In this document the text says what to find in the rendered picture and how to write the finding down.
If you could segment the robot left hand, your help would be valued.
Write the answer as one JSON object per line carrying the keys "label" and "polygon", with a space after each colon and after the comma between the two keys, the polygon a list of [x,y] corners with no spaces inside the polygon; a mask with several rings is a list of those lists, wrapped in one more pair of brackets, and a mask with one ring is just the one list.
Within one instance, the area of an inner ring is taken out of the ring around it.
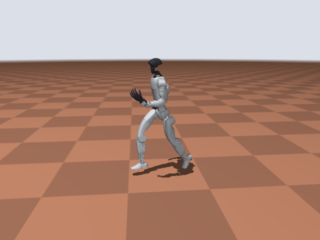
{"label": "robot left hand", "polygon": [[[135,92],[134,92],[135,91]],[[145,103],[147,103],[147,101],[142,97],[141,95],[141,91],[139,90],[139,94],[137,93],[136,91],[136,88],[134,88],[134,90],[132,89],[131,92],[130,92],[130,96],[132,98],[134,98],[136,101],[139,101],[139,103],[141,104],[143,101]]]}

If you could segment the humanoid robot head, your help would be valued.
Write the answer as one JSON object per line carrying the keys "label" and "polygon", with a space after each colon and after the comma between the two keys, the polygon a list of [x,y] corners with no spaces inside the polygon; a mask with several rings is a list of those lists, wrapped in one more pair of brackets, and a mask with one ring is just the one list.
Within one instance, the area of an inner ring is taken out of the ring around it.
{"label": "humanoid robot head", "polygon": [[154,74],[154,78],[158,77],[156,75],[160,75],[159,77],[162,77],[159,71],[155,71],[155,67],[162,64],[162,61],[159,58],[151,59],[148,64],[150,65],[151,73]]}

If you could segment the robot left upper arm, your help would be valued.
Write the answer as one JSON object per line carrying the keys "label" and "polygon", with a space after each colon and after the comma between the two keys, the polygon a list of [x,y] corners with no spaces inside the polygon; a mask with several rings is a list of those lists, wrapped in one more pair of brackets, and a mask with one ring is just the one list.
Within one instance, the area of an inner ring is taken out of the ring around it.
{"label": "robot left upper arm", "polygon": [[[158,79],[157,81],[157,86],[158,86],[158,91],[159,91],[159,96],[160,98],[157,100],[163,100],[165,104],[165,96],[166,96],[166,81],[164,79]],[[163,104],[163,105],[164,105]]]}

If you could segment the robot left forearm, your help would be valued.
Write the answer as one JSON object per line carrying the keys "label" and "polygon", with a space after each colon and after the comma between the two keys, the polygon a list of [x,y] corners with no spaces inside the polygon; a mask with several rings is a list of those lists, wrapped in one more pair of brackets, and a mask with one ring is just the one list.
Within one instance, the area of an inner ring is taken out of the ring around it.
{"label": "robot left forearm", "polygon": [[147,103],[145,103],[144,101],[141,103],[142,106],[145,106],[146,108],[150,108],[150,107],[160,107],[164,104],[164,101],[161,100],[154,100],[154,101],[147,101]]}

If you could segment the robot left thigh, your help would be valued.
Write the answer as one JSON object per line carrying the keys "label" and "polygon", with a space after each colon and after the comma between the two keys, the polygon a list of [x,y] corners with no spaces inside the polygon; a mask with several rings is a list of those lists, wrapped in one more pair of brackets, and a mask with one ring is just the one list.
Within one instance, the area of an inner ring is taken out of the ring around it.
{"label": "robot left thigh", "polygon": [[[164,116],[165,120],[163,121],[163,128],[164,128],[164,133],[168,141],[175,146],[176,141],[180,140],[178,138],[175,138],[175,129],[173,128],[173,124],[175,123],[175,118],[173,116],[170,116],[166,114]],[[181,140],[180,140],[181,141]]]}

